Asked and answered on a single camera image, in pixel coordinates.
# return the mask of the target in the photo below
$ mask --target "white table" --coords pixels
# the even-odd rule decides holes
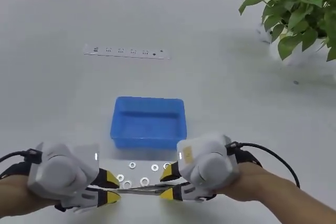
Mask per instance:
[[[235,141],[266,145],[293,166],[304,190],[335,208],[336,87],[271,61],[268,46],[255,36],[262,6],[240,17],[240,3],[0,0],[0,154],[61,140],[98,142],[102,158],[115,158],[109,130],[116,97],[181,98],[189,137],[220,130]],[[172,59],[84,56],[85,43],[165,48]],[[267,169],[291,178],[274,158],[253,153]],[[159,177],[150,171],[153,162],[137,161],[132,171],[128,163],[106,160],[102,166],[152,183]],[[256,202],[219,196],[204,204],[169,204],[130,195],[97,212],[74,216],[50,207],[2,223],[139,221],[278,223]]]

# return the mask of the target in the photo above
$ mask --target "metal washer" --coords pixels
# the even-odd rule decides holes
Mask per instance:
[[[152,171],[157,172],[159,170],[159,166],[157,164],[152,165]]]
[[[167,167],[168,167],[169,165],[170,165],[170,163],[164,163],[164,164],[163,164],[163,169],[165,169],[165,170],[166,170],[166,169],[167,169]]]
[[[124,183],[122,183],[122,188],[123,189],[129,189],[131,187],[132,187],[132,181],[130,181],[130,180],[126,180]]]
[[[147,177],[143,177],[141,180],[140,180],[140,185],[141,186],[148,186],[149,185],[149,179]]]
[[[124,175],[122,175],[122,174],[119,174],[119,175],[117,176],[117,180],[118,180],[119,182],[123,182],[124,179],[125,179],[125,177],[124,177]]]
[[[130,162],[130,164],[128,165],[129,168],[134,169],[137,166],[137,164],[135,162]]]

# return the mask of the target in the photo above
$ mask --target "power strip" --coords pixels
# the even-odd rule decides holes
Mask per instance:
[[[163,49],[153,50],[123,47],[100,47],[89,46],[86,44],[83,51],[85,55],[170,60],[168,52]]]

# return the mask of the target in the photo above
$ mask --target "black cable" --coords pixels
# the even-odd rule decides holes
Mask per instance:
[[[238,148],[244,147],[244,146],[249,146],[249,147],[254,147],[260,150],[263,150],[265,152],[267,152],[268,154],[272,155],[273,157],[275,157],[277,160],[279,160],[280,162],[282,162],[286,168],[290,171],[290,173],[292,174],[296,186],[300,188],[300,181],[298,176],[296,175],[296,173],[294,172],[294,170],[292,169],[292,167],[290,167],[290,165],[282,158],[280,157],[278,154],[276,154],[275,152],[271,151],[270,149],[263,147],[262,145],[259,144],[252,144],[252,143],[236,143],[236,146]]]
[[[21,152],[12,152],[12,153],[9,153],[6,156],[3,156],[2,158],[0,158],[0,163],[2,161],[5,161],[6,159],[9,159],[10,157],[14,157],[14,156],[25,157],[25,156],[27,156],[27,152],[26,151],[21,151]]]

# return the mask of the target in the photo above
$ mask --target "hand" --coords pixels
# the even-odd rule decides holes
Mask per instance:
[[[12,175],[0,180],[0,218],[26,215],[47,206],[57,204],[55,200],[42,199],[27,188],[27,176]]]
[[[241,163],[238,167],[240,177],[233,184],[219,190],[218,194],[238,201],[259,200],[265,186],[281,179],[253,163]]]

